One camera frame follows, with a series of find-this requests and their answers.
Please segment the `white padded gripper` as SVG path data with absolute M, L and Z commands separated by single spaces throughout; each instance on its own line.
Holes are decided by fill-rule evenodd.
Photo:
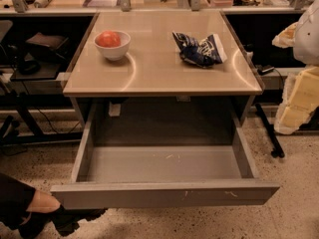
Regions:
M 272 40 L 278 48 L 295 45 L 297 23 L 292 23 Z M 310 121 L 319 107 L 319 68 L 308 66 L 297 75 L 289 74 L 284 83 L 282 103 L 279 105 L 274 129 L 282 134 L 291 134 Z

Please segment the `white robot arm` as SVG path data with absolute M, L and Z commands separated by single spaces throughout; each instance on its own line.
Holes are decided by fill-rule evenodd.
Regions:
M 289 74 L 284 83 L 282 103 L 274 129 L 291 134 L 310 121 L 319 107 L 319 0 L 315 0 L 299 20 L 272 40 L 279 48 L 293 48 L 293 57 L 306 65 L 297 75 Z

